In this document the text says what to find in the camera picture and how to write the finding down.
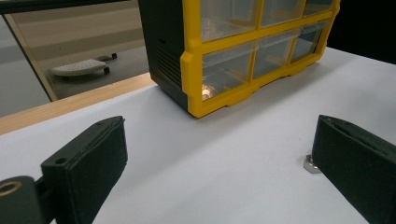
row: hex nut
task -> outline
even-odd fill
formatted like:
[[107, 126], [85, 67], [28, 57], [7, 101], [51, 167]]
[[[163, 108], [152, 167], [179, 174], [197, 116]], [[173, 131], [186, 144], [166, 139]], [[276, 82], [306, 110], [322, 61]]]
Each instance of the hex nut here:
[[304, 168], [311, 174], [321, 174], [319, 168], [314, 164], [312, 155], [307, 155], [304, 160]]

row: yellow storage organizer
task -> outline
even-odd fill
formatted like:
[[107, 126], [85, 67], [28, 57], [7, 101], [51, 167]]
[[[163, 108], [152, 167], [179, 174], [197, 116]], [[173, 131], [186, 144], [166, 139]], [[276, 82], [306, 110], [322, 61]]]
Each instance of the yellow storage organizer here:
[[151, 78], [200, 118], [322, 56], [340, 0], [140, 0]]

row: screw hole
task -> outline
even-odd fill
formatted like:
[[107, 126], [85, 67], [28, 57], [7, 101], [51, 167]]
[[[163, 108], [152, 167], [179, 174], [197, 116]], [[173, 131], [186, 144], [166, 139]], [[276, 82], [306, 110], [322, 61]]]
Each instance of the screw hole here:
[[14, 192], [18, 188], [20, 188], [21, 185], [22, 185], [22, 183], [19, 181], [11, 181], [11, 182], [1, 185], [0, 186], [0, 197]]
[[67, 159], [65, 159], [65, 158], [60, 158], [60, 159], [56, 160], [55, 163], [58, 164], [58, 165], [60, 165], [60, 164], [65, 163], [66, 161], [67, 161]]

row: white tabletop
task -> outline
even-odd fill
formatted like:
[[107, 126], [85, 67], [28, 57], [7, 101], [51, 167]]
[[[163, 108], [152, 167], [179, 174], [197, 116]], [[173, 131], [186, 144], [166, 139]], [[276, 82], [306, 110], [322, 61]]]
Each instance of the white tabletop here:
[[396, 144], [395, 87], [395, 65], [335, 49], [201, 119], [151, 86], [1, 135], [0, 179], [39, 178], [44, 159], [122, 115], [129, 161], [94, 223], [366, 223], [303, 160], [320, 114]]

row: yellow frame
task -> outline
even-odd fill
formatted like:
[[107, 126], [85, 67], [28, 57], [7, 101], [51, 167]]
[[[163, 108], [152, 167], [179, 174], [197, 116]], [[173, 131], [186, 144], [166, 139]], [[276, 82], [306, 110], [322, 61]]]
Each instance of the yellow frame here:
[[[264, 0], [259, 0], [259, 8], [262, 8]], [[182, 90], [188, 97], [188, 110], [197, 118], [205, 116], [224, 106], [235, 105], [247, 99], [258, 88], [281, 77], [293, 76], [304, 70], [309, 64], [316, 62], [323, 55], [327, 45], [332, 24], [335, 16], [340, 10], [340, 0], [334, 0], [329, 11], [321, 12], [312, 16], [303, 17], [294, 21], [287, 21], [278, 25], [261, 28], [262, 10], [257, 19], [256, 29], [240, 35], [233, 35], [218, 40], [202, 42], [201, 41], [201, 24], [200, 24], [200, 0], [183, 0], [184, 16], [184, 37], [185, 51], [180, 58]], [[291, 44], [290, 56], [286, 66], [275, 70], [274, 72], [253, 79], [253, 67], [255, 63], [255, 51], [253, 51], [250, 62], [248, 79], [232, 90], [216, 95], [213, 98], [203, 101], [202, 84], [203, 84], [203, 55], [228, 49], [249, 41], [255, 41], [268, 35], [275, 35], [287, 30], [297, 29], [302, 26], [312, 24], [318, 21], [328, 21], [329, 25], [322, 31], [322, 35], [317, 44], [315, 53], [305, 58], [291, 63], [291, 55], [295, 46], [296, 38]]]

